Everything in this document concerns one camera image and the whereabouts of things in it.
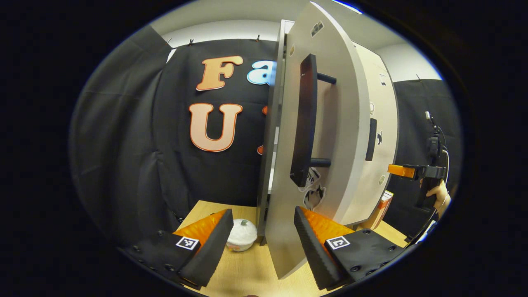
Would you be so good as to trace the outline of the white plush toy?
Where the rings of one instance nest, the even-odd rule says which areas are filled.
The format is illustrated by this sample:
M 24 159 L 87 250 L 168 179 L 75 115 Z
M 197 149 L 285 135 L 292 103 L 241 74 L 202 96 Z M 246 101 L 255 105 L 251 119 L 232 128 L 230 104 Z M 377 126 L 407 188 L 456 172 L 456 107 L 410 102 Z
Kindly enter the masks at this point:
M 247 219 L 234 219 L 226 246 L 230 251 L 243 252 L 251 248 L 257 237 L 257 228 L 253 222 Z

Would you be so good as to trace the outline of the white shoe cabinet door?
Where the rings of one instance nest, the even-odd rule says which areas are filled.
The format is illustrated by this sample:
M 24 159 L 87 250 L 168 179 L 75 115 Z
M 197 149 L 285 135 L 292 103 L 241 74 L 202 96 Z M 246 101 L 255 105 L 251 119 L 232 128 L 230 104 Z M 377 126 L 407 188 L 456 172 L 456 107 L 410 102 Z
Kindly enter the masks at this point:
M 265 237 L 276 276 L 280 280 L 306 262 L 294 226 L 294 212 L 305 193 L 290 178 L 295 143 L 300 64 L 316 56 L 317 71 L 336 78 L 336 84 L 318 82 L 318 106 L 313 158 L 331 159 L 319 168 L 325 194 L 317 210 L 340 221 L 358 186 L 361 153 L 366 150 L 368 87 L 361 59 L 350 37 L 330 13 L 315 2 L 300 12 L 287 34 L 283 99 L 275 171 Z
M 388 165 L 394 164 L 398 146 L 398 108 L 394 87 L 387 73 L 375 70 L 367 75 L 367 130 L 370 118 L 377 120 L 377 139 L 373 160 L 365 160 L 366 150 L 361 153 L 361 174 L 341 224 L 353 225 L 367 221 L 387 189 L 391 174 Z

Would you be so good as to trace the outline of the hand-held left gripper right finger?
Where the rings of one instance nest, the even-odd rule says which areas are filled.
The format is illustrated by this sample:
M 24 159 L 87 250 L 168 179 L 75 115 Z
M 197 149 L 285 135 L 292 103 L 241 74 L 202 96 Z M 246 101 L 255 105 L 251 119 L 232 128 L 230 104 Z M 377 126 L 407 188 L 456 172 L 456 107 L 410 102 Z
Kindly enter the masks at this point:
M 362 282 L 405 251 L 371 229 L 353 231 L 305 207 L 295 208 L 294 226 L 321 290 Z

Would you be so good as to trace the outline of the orange white cardboard box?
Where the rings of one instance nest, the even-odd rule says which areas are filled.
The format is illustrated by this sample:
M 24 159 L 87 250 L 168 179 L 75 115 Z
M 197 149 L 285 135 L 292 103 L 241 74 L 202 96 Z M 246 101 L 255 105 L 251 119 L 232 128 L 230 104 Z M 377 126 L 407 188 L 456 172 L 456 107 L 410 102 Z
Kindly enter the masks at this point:
M 364 222 L 364 228 L 375 229 L 377 226 L 379 226 L 388 210 L 388 207 L 390 206 L 393 197 L 394 194 L 392 192 L 385 190 L 377 204 L 377 207 L 368 218 L 368 221 Z

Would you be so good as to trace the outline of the ceiling light panel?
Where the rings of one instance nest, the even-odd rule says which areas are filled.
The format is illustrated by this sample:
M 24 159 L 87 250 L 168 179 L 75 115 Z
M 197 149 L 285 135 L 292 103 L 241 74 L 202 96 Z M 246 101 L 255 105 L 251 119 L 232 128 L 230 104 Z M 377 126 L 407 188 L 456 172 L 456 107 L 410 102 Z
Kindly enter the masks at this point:
M 359 14 L 359 15 L 363 14 L 363 12 L 360 11 L 358 8 L 356 8 L 354 6 L 351 6 L 351 5 L 349 5 L 349 4 L 345 3 L 345 2 L 342 2 L 342 1 L 339 1 L 339 0 L 331 0 L 331 1 L 343 6 L 343 7 L 347 8 L 347 9 L 349 9 L 349 10 L 351 10 L 351 11 L 353 11 L 353 12 Z

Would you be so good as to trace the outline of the white grey shoe cabinet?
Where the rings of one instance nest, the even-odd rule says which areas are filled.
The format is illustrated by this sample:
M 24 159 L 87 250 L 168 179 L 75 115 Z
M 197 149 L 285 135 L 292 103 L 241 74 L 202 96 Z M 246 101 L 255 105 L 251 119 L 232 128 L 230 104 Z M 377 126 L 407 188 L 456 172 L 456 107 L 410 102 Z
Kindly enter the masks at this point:
M 266 245 L 265 227 L 268 215 L 269 201 L 271 198 L 272 173 L 275 169 L 275 157 L 278 143 L 278 129 L 284 90 L 285 73 L 285 46 L 287 34 L 294 25 L 294 21 L 283 19 L 279 27 L 275 58 L 271 65 L 271 83 L 264 128 L 262 165 L 260 167 L 259 184 L 257 191 L 257 240 L 260 246 Z

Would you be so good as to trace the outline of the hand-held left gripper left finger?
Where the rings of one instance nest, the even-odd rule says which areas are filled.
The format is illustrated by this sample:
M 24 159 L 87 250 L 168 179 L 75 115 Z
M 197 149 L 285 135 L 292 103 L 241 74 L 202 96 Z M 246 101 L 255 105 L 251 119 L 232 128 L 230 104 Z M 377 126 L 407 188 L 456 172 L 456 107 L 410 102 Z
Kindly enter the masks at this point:
M 201 289 L 216 271 L 233 225 L 228 208 L 174 232 L 158 230 L 120 252 L 172 285 Z

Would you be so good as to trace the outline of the black backdrop cloth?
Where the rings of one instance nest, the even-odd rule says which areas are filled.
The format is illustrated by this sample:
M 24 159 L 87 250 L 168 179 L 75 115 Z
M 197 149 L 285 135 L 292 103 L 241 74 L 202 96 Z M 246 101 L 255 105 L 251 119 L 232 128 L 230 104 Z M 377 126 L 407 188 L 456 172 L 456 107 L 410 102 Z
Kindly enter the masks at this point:
M 85 84 L 69 158 L 78 196 L 118 246 L 174 230 L 199 200 L 260 207 L 268 85 L 278 44 L 227 39 L 172 48 L 147 25 Z

